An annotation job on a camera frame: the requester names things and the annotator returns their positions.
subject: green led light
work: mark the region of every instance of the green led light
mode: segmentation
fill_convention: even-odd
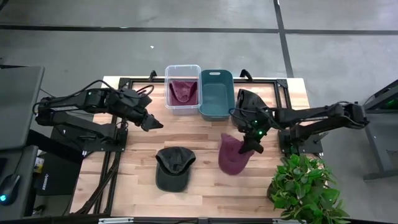
[[[390,106],[390,105],[393,104],[393,103],[394,103],[394,100],[391,100],[391,101],[389,101],[389,102],[387,103],[387,105]]]

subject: plastic bin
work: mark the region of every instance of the plastic bin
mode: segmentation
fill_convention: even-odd
[[[201,69],[198,65],[170,65],[165,70],[165,100],[166,108],[168,108],[174,115],[192,115],[197,114],[198,109],[202,103],[201,95]],[[187,106],[176,106],[173,104],[172,82],[196,82],[196,104]]]
[[[200,113],[205,121],[225,121],[229,109],[235,107],[234,80],[227,70],[201,72],[202,105]]]

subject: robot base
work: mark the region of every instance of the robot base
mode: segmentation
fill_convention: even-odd
[[[278,131],[279,147],[281,152],[285,154],[301,154],[301,153],[322,153],[323,148],[319,135],[310,136],[306,141],[298,144],[290,142],[289,132]]]

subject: hat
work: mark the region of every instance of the hat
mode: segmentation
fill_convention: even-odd
[[[240,154],[243,142],[230,136],[229,134],[221,134],[221,146],[218,153],[218,165],[220,169],[229,175],[237,175],[243,171],[249,162],[254,151],[250,150],[244,154]]]
[[[187,106],[198,104],[197,81],[171,81],[171,106]]]
[[[156,186],[167,192],[182,192],[187,188],[190,166],[195,154],[185,147],[167,147],[156,154]]]

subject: computer mouse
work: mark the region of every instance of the computer mouse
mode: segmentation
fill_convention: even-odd
[[[20,175],[8,175],[0,184],[0,205],[10,205],[18,196]]]

